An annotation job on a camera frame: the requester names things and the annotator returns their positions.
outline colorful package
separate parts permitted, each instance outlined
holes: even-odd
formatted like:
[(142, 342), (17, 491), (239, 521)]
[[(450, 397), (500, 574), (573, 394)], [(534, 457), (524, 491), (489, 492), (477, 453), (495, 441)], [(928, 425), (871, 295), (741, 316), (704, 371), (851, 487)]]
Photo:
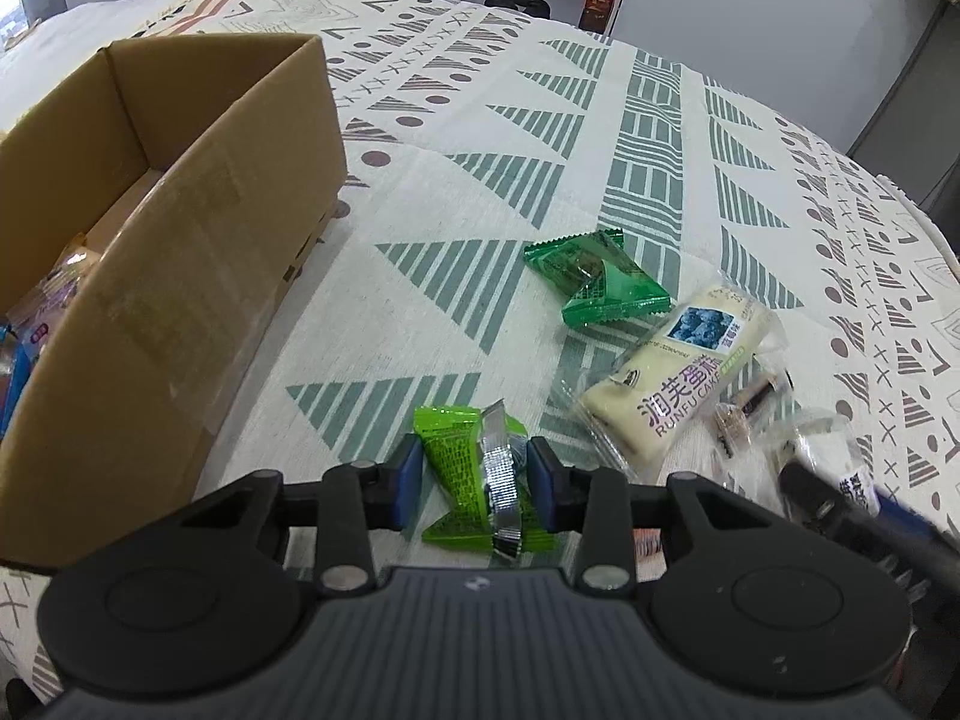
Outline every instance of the colorful package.
[(655, 483), (664, 455), (700, 405), (723, 389), (777, 323), (768, 308), (727, 285), (702, 290), (576, 410), (602, 453)]
[(570, 327), (670, 310), (669, 293), (623, 250), (623, 230), (533, 244), (523, 260), (569, 297), (560, 315)]
[(484, 412), (469, 406), (418, 408), (414, 432), (451, 502), (451, 511), (424, 531), (424, 541), (470, 552), (496, 551), (508, 560), (520, 551), (553, 549), (553, 536), (539, 525), (518, 473), (526, 428), (503, 412), (502, 402)]

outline patterned bedsheet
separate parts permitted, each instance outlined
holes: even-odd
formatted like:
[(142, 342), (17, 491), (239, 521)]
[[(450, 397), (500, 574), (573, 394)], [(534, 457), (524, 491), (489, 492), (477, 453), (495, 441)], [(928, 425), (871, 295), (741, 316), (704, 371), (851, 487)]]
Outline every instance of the patterned bedsheet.
[[(714, 79), (511, 11), (190, 0), (140, 34), (264, 30), (323, 38), (350, 175), (200, 493), (258, 467), (305, 481), (382, 460), (428, 403), (503, 397), (585, 461), (551, 384), (562, 368), (609, 365), (646, 326), (565, 328), (520, 255), (525, 242), (613, 225), (675, 298), (723, 271), (777, 309), (796, 383), (784, 410), (848, 415), (880, 491), (957, 533), (960, 286), (955, 259), (894, 188)], [(666, 469), (696, 467), (702, 450), (681, 442)], [(487, 566), (421, 543), (444, 511), (428, 480), (416, 526), (373, 537), (378, 562)], [(291, 570), (310, 546), (299, 533)], [(525, 560), (561, 563), (572, 546)], [(49, 693), (30, 630), (42, 580), (3, 584), (0, 649)]]

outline open cardboard box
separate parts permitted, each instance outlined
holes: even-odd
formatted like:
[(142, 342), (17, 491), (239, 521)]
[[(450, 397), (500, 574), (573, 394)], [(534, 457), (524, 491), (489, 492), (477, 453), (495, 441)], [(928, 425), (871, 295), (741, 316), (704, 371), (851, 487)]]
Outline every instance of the open cardboard box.
[(0, 314), (103, 252), (0, 443), (0, 560), (65, 565), (190, 500), (347, 177), (304, 35), (114, 43), (0, 141)]

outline clear plastic wrapper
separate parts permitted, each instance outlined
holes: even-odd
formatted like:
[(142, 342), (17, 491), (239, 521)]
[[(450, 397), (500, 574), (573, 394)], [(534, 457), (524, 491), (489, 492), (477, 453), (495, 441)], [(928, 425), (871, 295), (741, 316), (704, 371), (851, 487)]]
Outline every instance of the clear plastic wrapper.
[(680, 303), (608, 375), (589, 381), (587, 371), (565, 373), (554, 397), (570, 405), (606, 464), (654, 484), (678, 435), (768, 336), (782, 344), (774, 312), (715, 283)]
[(846, 416), (804, 409), (772, 424), (761, 439), (774, 474), (789, 461), (798, 460), (872, 517), (880, 513), (874, 476), (864, 463)]

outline white cake package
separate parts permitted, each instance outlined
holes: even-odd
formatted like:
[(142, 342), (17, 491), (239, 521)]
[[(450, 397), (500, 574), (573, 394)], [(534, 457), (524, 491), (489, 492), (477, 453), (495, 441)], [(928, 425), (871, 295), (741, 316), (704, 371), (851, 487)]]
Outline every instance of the white cake package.
[(773, 311), (728, 284), (680, 303), (609, 375), (575, 392), (573, 413), (601, 456), (633, 481), (656, 483), (689, 420), (718, 394), (776, 328)]

